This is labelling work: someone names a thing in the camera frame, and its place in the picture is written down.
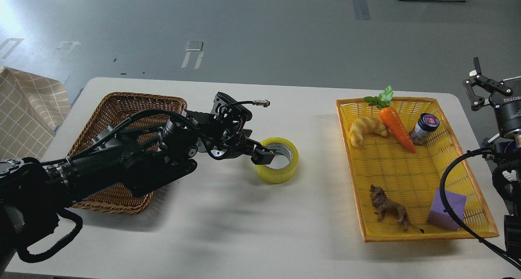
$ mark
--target jar lid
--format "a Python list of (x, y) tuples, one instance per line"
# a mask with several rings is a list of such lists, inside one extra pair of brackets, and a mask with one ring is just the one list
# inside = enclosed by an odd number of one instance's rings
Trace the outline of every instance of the jar lid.
[(418, 120), (418, 124), (425, 131), (435, 131), (440, 125), (440, 120), (432, 114), (423, 113)]

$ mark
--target purple sponge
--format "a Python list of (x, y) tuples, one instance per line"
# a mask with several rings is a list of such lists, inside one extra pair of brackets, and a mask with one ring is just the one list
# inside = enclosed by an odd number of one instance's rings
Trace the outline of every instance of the purple sponge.
[[(449, 201), (449, 205), (451, 205), (452, 209), (454, 210), (454, 213), (456, 213), (456, 215), (461, 220), (463, 220), (463, 212), (465, 211), (465, 202), (467, 201), (467, 196), (456, 194), (454, 192), (448, 192), (446, 190), (445, 194), (447, 196), (447, 201)], [(445, 207), (443, 206), (443, 203), (441, 203), (440, 189), (438, 188), (434, 194), (434, 199), (432, 200), (427, 222), (438, 227), (457, 231), (460, 226), (454, 220), (452, 220), (449, 214), (444, 210)]]

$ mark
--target packing tape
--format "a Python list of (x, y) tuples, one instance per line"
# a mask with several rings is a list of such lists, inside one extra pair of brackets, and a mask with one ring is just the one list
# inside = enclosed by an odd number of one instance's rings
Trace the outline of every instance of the packing tape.
[(298, 151), (294, 144), (284, 138), (268, 138), (261, 144), (269, 149), (275, 149), (278, 153), (288, 158), (288, 165), (280, 169), (270, 168), (266, 165), (255, 166), (255, 172), (265, 182), (270, 184), (282, 184), (290, 180), (296, 172), (298, 163)]

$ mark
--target wicker basket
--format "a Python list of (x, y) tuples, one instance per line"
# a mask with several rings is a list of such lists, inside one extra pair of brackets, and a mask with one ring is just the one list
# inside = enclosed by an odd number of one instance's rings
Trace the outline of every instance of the wicker basket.
[[(463, 154), (436, 99), (395, 97), (391, 103), (408, 131), (424, 112), (434, 114), (441, 121), (427, 143), (416, 146), (415, 154), (405, 150), (393, 136), (383, 138), (373, 133), (364, 136), (362, 148), (352, 147), (348, 140), (350, 125), (361, 116), (378, 117), (378, 109), (367, 105), (362, 98), (337, 100), (336, 105), (365, 242), (473, 238), (462, 229), (448, 231), (427, 223), (441, 175), (454, 159)], [(370, 199), (371, 184), (382, 187), (391, 200), (404, 205), (411, 223), (424, 229), (425, 233), (413, 227), (403, 231), (391, 216), (378, 222)], [(452, 170), (445, 188), (467, 196), (463, 220), (471, 229), (484, 238), (499, 236), (467, 162), (458, 164)]]
[[(92, 138), (106, 129), (108, 125), (118, 125), (130, 114), (151, 108), (181, 113), (181, 111), (186, 108), (186, 101), (179, 97), (130, 92), (114, 92), (108, 94), (101, 100), (93, 112), (68, 155), (74, 155), (91, 146)], [(167, 120), (168, 116), (166, 115), (150, 116), (135, 122), (130, 125), (129, 128), (160, 124)], [(143, 135), (138, 140), (143, 142), (154, 136), (155, 134)], [(146, 194), (141, 198), (134, 198), (127, 188), (121, 184), (117, 184), (112, 188), (89, 197), (89, 199), (85, 201), (76, 203), (73, 207), (106, 213), (138, 214), (149, 206), (153, 197), (154, 192)]]

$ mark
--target croissant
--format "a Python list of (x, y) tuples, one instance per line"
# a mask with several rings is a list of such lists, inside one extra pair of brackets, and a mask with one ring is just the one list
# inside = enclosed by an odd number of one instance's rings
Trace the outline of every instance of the croissant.
[(349, 140), (353, 147), (361, 147), (363, 135), (368, 133), (377, 133), (380, 136), (388, 137), (389, 129), (378, 118), (370, 118), (368, 116), (357, 118), (349, 129)]

